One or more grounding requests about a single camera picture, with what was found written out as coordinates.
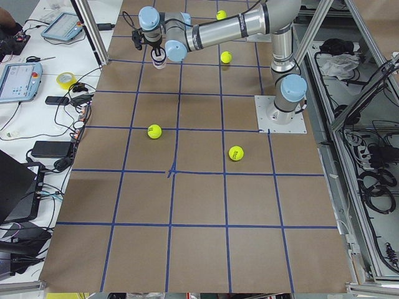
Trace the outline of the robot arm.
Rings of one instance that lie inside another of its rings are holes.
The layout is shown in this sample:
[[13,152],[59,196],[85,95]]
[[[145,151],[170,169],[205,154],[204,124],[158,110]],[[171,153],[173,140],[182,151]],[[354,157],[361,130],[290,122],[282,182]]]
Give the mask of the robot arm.
[[258,1],[245,12],[222,20],[193,25],[184,12],[158,12],[154,7],[141,8],[139,28],[133,28],[135,48],[152,47],[154,64],[183,61],[187,54],[252,35],[270,35],[272,43],[271,73],[276,96],[266,109],[268,119],[278,125],[289,124],[307,91],[306,81],[296,73],[293,22],[300,1]]

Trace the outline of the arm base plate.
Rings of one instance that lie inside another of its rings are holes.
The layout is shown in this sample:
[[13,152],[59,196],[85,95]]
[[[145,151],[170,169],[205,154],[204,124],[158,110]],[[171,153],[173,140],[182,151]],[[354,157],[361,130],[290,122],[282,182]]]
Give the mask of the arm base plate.
[[258,131],[260,133],[306,134],[307,129],[302,113],[282,112],[274,105],[275,96],[255,95],[254,103]]
[[246,37],[247,42],[268,42],[271,43],[271,35],[270,34],[253,34]]

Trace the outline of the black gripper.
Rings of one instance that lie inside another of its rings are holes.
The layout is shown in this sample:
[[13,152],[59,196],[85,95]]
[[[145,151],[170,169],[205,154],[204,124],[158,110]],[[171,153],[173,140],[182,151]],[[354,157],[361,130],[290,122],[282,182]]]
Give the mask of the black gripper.
[[162,39],[158,39],[156,41],[147,40],[147,44],[152,47],[154,51],[159,51],[161,49]]

